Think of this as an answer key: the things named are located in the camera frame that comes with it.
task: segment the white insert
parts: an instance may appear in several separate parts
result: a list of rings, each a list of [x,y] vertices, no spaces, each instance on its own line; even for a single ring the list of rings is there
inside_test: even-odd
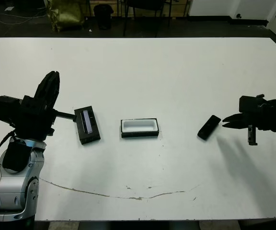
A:
[[[158,131],[155,119],[122,120],[122,132]]]

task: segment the black remote control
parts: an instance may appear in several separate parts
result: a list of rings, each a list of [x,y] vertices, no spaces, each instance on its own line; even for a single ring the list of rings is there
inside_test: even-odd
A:
[[[203,140],[207,140],[210,134],[215,130],[215,128],[217,127],[220,121],[221,119],[219,117],[212,115],[209,118],[209,120],[205,123],[205,125],[203,125],[203,127],[197,133],[198,137],[200,137]]]

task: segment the dark floor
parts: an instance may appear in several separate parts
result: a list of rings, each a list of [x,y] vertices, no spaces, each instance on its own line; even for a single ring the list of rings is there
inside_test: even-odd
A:
[[[15,7],[12,11],[4,11],[8,6]],[[43,1],[38,0],[28,6],[23,0],[0,0],[0,13],[23,17],[43,16],[28,20],[0,15],[0,21],[7,23],[0,22],[0,37],[123,37],[124,19],[121,18],[113,18],[112,28],[106,31],[99,30],[96,19],[91,18],[86,21],[84,29],[54,32],[43,7]],[[157,22],[158,18],[129,19],[126,37],[154,37]],[[171,20],[170,26],[168,20],[164,19],[157,37],[270,37],[276,42],[276,35],[262,25],[230,24],[227,21],[191,22],[186,18]]]

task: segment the chair leg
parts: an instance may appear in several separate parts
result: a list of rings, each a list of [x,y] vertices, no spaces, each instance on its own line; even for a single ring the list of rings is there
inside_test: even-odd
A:
[[[158,31],[159,31],[159,27],[161,26],[161,22],[162,22],[162,11],[163,11],[163,6],[162,6],[162,8],[161,8],[161,14],[160,14],[160,17],[159,17],[159,22],[158,22],[158,26],[157,26],[157,30],[156,30],[155,37],[157,37]]]
[[[172,0],[170,0],[170,3],[169,3],[169,19],[168,19],[168,26],[170,26],[171,9],[172,9]]]
[[[87,0],[88,1],[88,8],[89,8],[89,16],[92,17],[92,14],[91,14],[91,4],[90,4],[90,0]]]
[[[123,30],[123,37],[125,37],[125,30],[127,29],[127,16],[128,16],[128,10],[129,10],[129,6],[126,7],[125,9],[125,23],[124,23],[124,30]]]
[[[135,12],[135,7],[133,7],[133,12],[134,12],[134,19],[136,20],[136,12]]]
[[[187,5],[188,5],[188,0],[186,1],[186,5],[185,5],[185,10],[184,10],[184,14],[183,14],[183,17],[186,17],[186,10],[187,10]]]

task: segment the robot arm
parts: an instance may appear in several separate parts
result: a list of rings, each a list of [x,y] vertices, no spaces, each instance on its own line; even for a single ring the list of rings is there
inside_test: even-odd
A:
[[[0,143],[11,137],[0,158],[0,229],[33,229],[46,148],[43,141],[53,135],[51,126],[57,116],[76,120],[53,109],[58,93],[59,73],[52,71],[34,97],[0,96],[0,120],[15,128]]]
[[[227,128],[248,128],[249,145],[257,145],[256,128],[276,132],[276,99],[267,101],[264,95],[242,96],[239,99],[239,112],[223,120]]]

